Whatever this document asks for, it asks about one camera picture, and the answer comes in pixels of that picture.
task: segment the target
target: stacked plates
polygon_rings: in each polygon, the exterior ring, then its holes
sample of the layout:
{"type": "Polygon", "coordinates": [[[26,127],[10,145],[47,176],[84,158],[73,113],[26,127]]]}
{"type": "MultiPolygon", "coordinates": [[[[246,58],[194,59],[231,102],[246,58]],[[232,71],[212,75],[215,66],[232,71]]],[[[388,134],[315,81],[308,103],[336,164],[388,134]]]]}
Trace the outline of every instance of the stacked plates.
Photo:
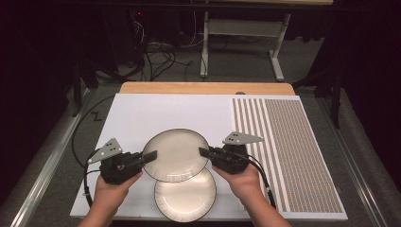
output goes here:
{"type": "Polygon", "coordinates": [[[146,144],[143,155],[157,150],[157,159],[145,171],[156,179],[154,197],[160,211],[179,222],[202,218],[216,198],[216,184],[205,168],[208,159],[199,148],[209,149],[206,140],[190,130],[164,131],[146,144]]]}

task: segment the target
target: white plate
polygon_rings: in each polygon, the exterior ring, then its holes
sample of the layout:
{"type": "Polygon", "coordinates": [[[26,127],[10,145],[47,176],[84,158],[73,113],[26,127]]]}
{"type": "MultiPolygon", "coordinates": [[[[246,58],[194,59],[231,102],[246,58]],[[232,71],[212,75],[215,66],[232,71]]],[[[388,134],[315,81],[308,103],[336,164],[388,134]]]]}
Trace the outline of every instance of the white plate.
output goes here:
{"type": "Polygon", "coordinates": [[[167,218],[189,222],[202,218],[213,206],[216,183],[207,168],[180,183],[156,182],[154,199],[167,218]]]}
{"type": "Polygon", "coordinates": [[[208,159],[200,155],[199,148],[209,149],[209,145],[195,131],[163,131],[145,145],[143,155],[157,150],[157,158],[147,163],[144,169],[161,182],[186,181],[201,172],[207,164],[208,159]]]}

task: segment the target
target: black wire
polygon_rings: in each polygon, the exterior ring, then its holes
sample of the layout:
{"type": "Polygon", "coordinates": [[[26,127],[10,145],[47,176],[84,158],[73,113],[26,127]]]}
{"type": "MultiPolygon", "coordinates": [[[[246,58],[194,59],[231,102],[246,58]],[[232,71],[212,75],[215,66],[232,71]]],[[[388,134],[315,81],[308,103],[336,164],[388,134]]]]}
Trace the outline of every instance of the black wire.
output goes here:
{"type": "Polygon", "coordinates": [[[98,171],[100,171],[100,169],[98,169],[98,170],[92,170],[92,171],[90,171],[90,172],[87,172],[86,175],[89,175],[90,173],[94,173],[94,172],[98,172],[98,171]]]}
{"type": "Polygon", "coordinates": [[[145,67],[145,60],[144,60],[144,57],[141,57],[136,68],[134,70],[130,71],[128,74],[122,75],[121,77],[128,78],[130,76],[133,76],[133,75],[139,73],[144,67],[145,67]]]}
{"type": "MultiPolygon", "coordinates": [[[[255,162],[257,162],[257,164],[258,164],[259,166],[262,166],[262,165],[259,163],[259,161],[257,161],[257,159],[254,158],[251,154],[248,154],[248,157],[252,158],[255,162]]],[[[263,174],[266,175],[265,169],[264,169],[263,167],[262,167],[262,170],[263,170],[263,174]]]]}
{"type": "Polygon", "coordinates": [[[79,158],[78,158],[78,156],[77,156],[77,152],[76,152],[76,150],[75,150],[75,137],[76,137],[76,135],[77,135],[78,128],[79,128],[80,124],[82,123],[82,121],[85,119],[85,117],[86,117],[95,107],[97,107],[98,105],[100,105],[100,104],[103,103],[104,101],[106,101],[106,100],[108,100],[108,99],[110,99],[110,98],[112,98],[112,97],[114,97],[114,96],[115,96],[115,95],[108,96],[108,97],[105,97],[105,98],[101,99],[100,101],[98,101],[98,103],[96,103],[93,107],[91,107],[91,109],[89,109],[88,112],[86,112],[86,113],[83,115],[83,117],[82,117],[82,118],[79,120],[79,122],[77,123],[76,128],[74,129],[74,132],[73,132],[72,138],[71,138],[71,150],[72,150],[72,152],[73,152],[73,154],[74,154],[75,160],[76,160],[77,163],[78,163],[81,167],[83,167],[83,168],[85,168],[85,165],[79,160],[79,158]]]}
{"type": "Polygon", "coordinates": [[[228,45],[228,38],[227,38],[227,36],[220,36],[220,35],[217,35],[216,36],[217,38],[220,38],[221,40],[223,40],[224,41],[224,46],[222,47],[222,48],[214,48],[214,47],[208,47],[209,49],[212,49],[212,50],[224,50],[224,49],[226,49],[227,48],[227,45],[228,45]]]}
{"type": "Polygon", "coordinates": [[[166,51],[163,49],[163,44],[160,44],[159,47],[157,49],[151,50],[147,52],[147,57],[148,57],[148,62],[149,62],[149,67],[150,67],[150,79],[149,81],[154,81],[155,79],[157,79],[158,77],[160,77],[165,70],[171,68],[174,63],[178,63],[180,65],[185,65],[185,70],[183,72],[183,77],[185,79],[185,81],[187,81],[186,78],[186,72],[188,70],[188,67],[193,63],[193,61],[189,61],[188,63],[183,63],[183,62],[179,62],[176,61],[177,60],[177,56],[173,51],[166,51]],[[163,56],[166,58],[163,62],[160,63],[155,63],[155,62],[151,62],[150,57],[152,57],[154,54],[158,54],[158,53],[162,53],[163,56]],[[153,64],[158,64],[159,66],[153,71],[152,65],[153,64]]]}
{"type": "Polygon", "coordinates": [[[92,151],[92,153],[88,156],[86,163],[85,163],[85,168],[83,169],[83,191],[85,193],[85,198],[88,201],[89,207],[92,206],[93,200],[91,197],[91,191],[89,190],[88,186],[88,167],[89,167],[89,160],[99,151],[99,149],[96,149],[92,151]]]}
{"type": "Polygon", "coordinates": [[[242,155],[240,155],[240,154],[237,154],[237,153],[233,153],[233,152],[232,152],[232,154],[233,154],[234,156],[236,156],[236,157],[239,157],[239,158],[241,158],[241,159],[243,159],[243,160],[246,160],[246,161],[247,161],[248,163],[250,163],[252,166],[256,167],[256,169],[259,171],[260,175],[262,176],[263,184],[265,185],[265,187],[266,187],[267,190],[268,190],[268,196],[269,196],[269,200],[270,200],[270,205],[271,205],[272,207],[274,207],[274,209],[276,209],[276,204],[275,204],[274,196],[273,196],[273,194],[272,194],[272,192],[271,192],[270,185],[269,185],[269,183],[268,183],[268,178],[266,177],[265,170],[264,170],[263,167],[260,165],[260,163],[257,162],[257,160],[256,160],[257,163],[255,163],[254,161],[250,160],[249,158],[244,157],[244,156],[242,156],[242,155]]]}

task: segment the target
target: black cable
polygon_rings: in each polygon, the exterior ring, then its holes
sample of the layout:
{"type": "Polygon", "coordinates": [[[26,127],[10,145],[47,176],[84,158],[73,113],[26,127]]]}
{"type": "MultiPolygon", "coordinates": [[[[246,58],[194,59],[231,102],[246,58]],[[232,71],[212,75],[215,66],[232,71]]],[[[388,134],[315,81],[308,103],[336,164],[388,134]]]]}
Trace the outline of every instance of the black cable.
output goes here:
{"type": "Polygon", "coordinates": [[[243,159],[243,160],[246,160],[249,164],[251,164],[252,166],[256,167],[256,169],[259,171],[260,175],[262,176],[263,184],[265,185],[265,187],[266,187],[266,189],[267,189],[267,191],[268,191],[268,196],[269,196],[269,200],[270,200],[270,205],[271,205],[272,207],[274,207],[274,209],[276,209],[276,204],[275,204],[274,196],[273,196],[273,194],[272,194],[272,192],[271,192],[270,185],[269,185],[269,183],[268,183],[268,178],[266,177],[266,173],[265,173],[265,170],[263,169],[263,167],[257,165],[254,161],[250,160],[250,159],[247,158],[247,157],[244,157],[244,156],[242,156],[242,155],[240,155],[240,154],[237,154],[237,153],[233,153],[233,152],[231,152],[231,153],[232,153],[234,156],[236,156],[236,157],[239,157],[239,158],[241,158],[241,159],[243,159]]]}
{"type": "Polygon", "coordinates": [[[164,68],[162,71],[160,71],[160,73],[158,73],[158,74],[156,74],[156,75],[153,75],[153,77],[151,78],[151,81],[154,81],[156,78],[158,78],[160,75],[162,75],[162,73],[163,73],[165,70],[171,68],[171,66],[174,64],[174,61],[175,61],[176,58],[177,58],[176,55],[175,55],[173,52],[166,52],[166,51],[163,50],[162,53],[163,53],[163,55],[166,57],[166,61],[165,61],[162,65],[160,65],[159,67],[157,67],[156,70],[154,71],[154,73],[156,73],[156,71],[157,71],[158,69],[162,68],[162,66],[164,66],[166,63],[168,63],[168,62],[171,61],[171,64],[170,64],[169,66],[167,66],[166,68],[164,68]]]}
{"type": "Polygon", "coordinates": [[[115,96],[115,95],[108,96],[108,97],[105,97],[105,98],[101,99],[100,101],[98,101],[98,103],[96,103],[93,107],[91,107],[91,109],[89,109],[88,112],[86,112],[86,113],[83,115],[83,117],[79,120],[79,122],[77,123],[77,126],[75,127],[75,129],[74,129],[74,131],[73,131],[72,138],[71,138],[71,150],[72,150],[72,152],[73,152],[73,155],[74,155],[75,160],[76,160],[77,163],[78,163],[81,167],[83,167],[83,168],[85,168],[85,165],[79,160],[79,158],[78,158],[78,156],[77,156],[77,153],[76,153],[76,150],[75,150],[75,137],[76,137],[78,128],[79,128],[80,124],[82,123],[82,121],[85,119],[85,117],[86,117],[95,107],[97,107],[98,105],[100,105],[100,104],[103,103],[104,101],[106,101],[106,100],[108,100],[108,99],[110,99],[110,98],[112,98],[112,97],[114,97],[114,96],[115,96]]]}
{"type": "Polygon", "coordinates": [[[151,79],[151,76],[152,76],[152,74],[153,74],[153,66],[152,66],[152,63],[151,63],[151,61],[150,61],[150,55],[149,55],[148,53],[145,53],[145,55],[148,57],[149,69],[150,69],[150,77],[149,77],[149,80],[150,80],[150,79],[151,79]]]}
{"type": "Polygon", "coordinates": [[[248,154],[249,158],[252,158],[255,162],[257,162],[257,164],[259,166],[262,166],[262,164],[259,163],[259,161],[257,161],[257,159],[255,157],[253,157],[251,154],[248,154]]]}
{"type": "Polygon", "coordinates": [[[188,63],[181,63],[181,62],[176,61],[176,63],[182,64],[182,65],[186,65],[185,71],[183,71],[183,79],[184,79],[185,81],[188,81],[188,79],[186,78],[186,70],[188,70],[189,65],[191,65],[191,64],[194,63],[194,62],[193,62],[193,61],[189,61],[188,63]]]}
{"type": "Polygon", "coordinates": [[[99,149],[92,151],[92,153],[88,156],[88,159],[86,160],[86,163],[85,163],[85,168],[83,169],[83,191],[84,191],[85,198],[88,201],[89,207],[92,206],[93,200],[91,197],[91,191],[89,190],[89,186],[88,186],[88,167],[89,167],[88,162],[98,151],[99,151],[99,149]]]}
{"type": "Polygon", "coordinates": [[[98,170],[92,170],[92,171],[86,173],[86,175],[89,175],[90,173],[94,173],[94,172],[98,172],[98,171],[100,171],[100,169],[98,169],[98,170]]]}
{"type": "Polygon", "coordinates": [[[208,47],[211,50],[225,50],[228,45],[228,37],[227,36],[222,36],[222,35],[216,35],[216,38],[219,38],[224,41],[224,46],[222,48],[214,48],[214,47],[208,47]]]}
{"type": "Polygon", "coordinates": [[[154,44],[157,44],[158,47],[156,49],[153,49],[153,50],[148,50],[147,53],[156,54],[156,53],[159,53],[162,50],[162,45],[163,45],[162,43],[153,42],[153,43],[149,43],[148,46],[151,46],[151,45],[154,45],[154,44]]]}
{"type": "Polygon", "coordinates": [[[122,75],[121,77],[128,78],[130,76],[133,76],[133,75],[139,73],[144,67],[145,67],[145,60],[144,60],[143,57],[141,57],[141,59],[139,60],[138,65],[136,66],[136,68],[134,70],[130,71],[128,74],[122,75]]]}

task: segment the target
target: cable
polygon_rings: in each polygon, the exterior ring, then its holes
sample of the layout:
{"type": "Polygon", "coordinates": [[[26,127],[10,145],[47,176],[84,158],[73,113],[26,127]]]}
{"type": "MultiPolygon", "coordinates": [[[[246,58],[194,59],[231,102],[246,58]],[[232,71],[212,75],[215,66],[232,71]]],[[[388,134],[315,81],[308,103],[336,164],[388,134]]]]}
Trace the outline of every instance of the cable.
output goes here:
{"type": "Polygon", "coordinates": [[[100,171],[100,169],[98,169],[98,170],[92,170],[92,171],[86,173],[86,175],[89,175],[90,173],[94,173],[94,172],[99,172],[99,171],[100,171]]]}
{"type": "Polygon", "coordinates": [[[78,131],[79,127],[80,127],[80,124],[81,124],[82,121],[85,119],[85,117],[86,117],[95,107],[97,107],[97,106],[100,105],[102,102],[104,102],[104,101],[106,101],[106,100],[108,100],[108,99],[110,99],[110,98],[112,98],[112,97],[114,97],[114,96],[115,96],[115,95],[108,96],[108,97],[105,97],[105,98],[101,99],[100,101],[98,101],[98,103],[96,103],[93,107],[91,107],[91,109],[88,110],[88,112],[86,112],[86,113],[83,115],[83,117],[79,120],[79,122],[77,123],[77,126],[75,127],[75,129],[74,129],[74,131],[73,131],[72,138],[71,138],[71,150],[72,150],[72,152],[73,152],[73,155],[74,155],[75,160],[76,160],[77,163],[78,163],[81,167],[83,167],[83,168],[85,168],[85,165],[79,160],[79,158],[78,158],[78,156],[77,156],[77,153],[76,153],[76,150],[75,150],[75,137],[76,137],[77,131],[78,131]]]}
{"type": "Polygon", "coordinates": [[[272,194],[272,192],[271,192],[270,185],[269,185],[269,183],[268,183],[268,178],[266,177],[265,170],[264,170],[263,167],[260,165],[260,163],[259,163],[254,157],[252,157],[251,155],[249,155],[249,156],[251,156],[252,158],[254,158],[254,160],[256,160],[257,163],[253,162],[253,161],[250,160],[249,158],[244,157],[244,156],[242,156],[242,155],[240,155],[240,154],[233,153],[233,152],[231,152],[231,153],[232,153],[234,156],[238,157],[238,158],[241,158],[241,159],[243,159],[243,160],[246,160],[249,164],[251,164],[252,166],[256,167],[256,169],[259,171],[260,175],[262,176],[263,184],[265,185],[265,187],[266,187],[266,189],[267,189],[267,191],[268,191],[268,196],[269,196],[270,204],[271,204],[272,207],[274,207],[274,209],[277,209],[277,208],[276,208],[276,204],[275,204],[275,200],[274,200],[274,196],[273,196],[273,194],[272,194]]]}
{"type": "Polygon", "coordinates": [[[222,39],[224,41],[224,46],[222,48],[214,48],[214,47],[210,47],[209,46],[208,48],[212,49],[212,50],[224,50],[224,49],[226,49],[227,45],[228,45],[228,36],[226,36],[226,35],[215,35],[215,37],[222,39]]]}
{"type": "Polygon", "coordinates": [[[145,30],[144,30],[144,27],[140,24],[140,23],[138,23],[138,22],[136,22],[136,21],[133,21],[134,23],[136,23],[137,25],[139,25],[141,28],[142,28],[142,38],[141,38],[141,42],[139,43],[139,44],[141,44],[143,41],[144,41],[144,37],[145,37],[145,30]]]}
{"type": "Polygon", "coordinates": [[[193,61],[189,61],[188,63],[183,63],[183,62],[176,61],[176,59],[177,59],[176,54],[173,51],[166,51],[163,48],[163,45],[164,45],[163,43],[148,43],[148,46],[155,45],[155,44],[157,44],[157,48],[149,50],[146,53],[146,56],[147,56],[148,62],[149,62],[149,67],[150,67],[150,79],[149,79],[149,81],[154,81],[155,79],[160,77],[167,69],[171,68],[174,65],[174,63],[178,63],[180,65],[186,66],[185,69],[184,69],[184,72],[183,72],[183,77],[184,77],[185,81],[187,81],[186,72],[188,70],[188,67],[191,64],[193,64],[193,61]],[[150,58],[153,55],[159,54],[159,53],[163,54],[163,57],[165,57],[165,60],[163,62],[160,62],[160,63],[152,62],[150,60],[150,58]],[[153,64],[158,64],[159,66],[156,67],[155,70],[153,70],[153,64]]]}
{"type": "Polygon", "coordinates": [[[89,160],[97,153],[99,149],[96,149],[94,151],[92,151],[92,153],[88,156],[88,158],[86,159],[86,163],[85,163],[85,167],[83,169],[83,191],[84,191],[84,196],[86,198],[86,200],[88,201],[88,205],[89,207],[92,206],[93,200],[91,197],[91,191],[89,190],[89,186],[88,186],[88,167],[89,167],[89,160]]]}
{"type": "Polygon", "coordinates": [[[197,46],[197,45],[201,44],[203,42],[203,40],[201,40],[200,42],[198,42],[196,44],[193,44],[196,36],[197,36],[197,15],[194,11],[194,35],[192,36],[192,41],[190,44],[182,45],[181,47],[186,48],[186,47],[192,47],[192,46],[197,46]]]}

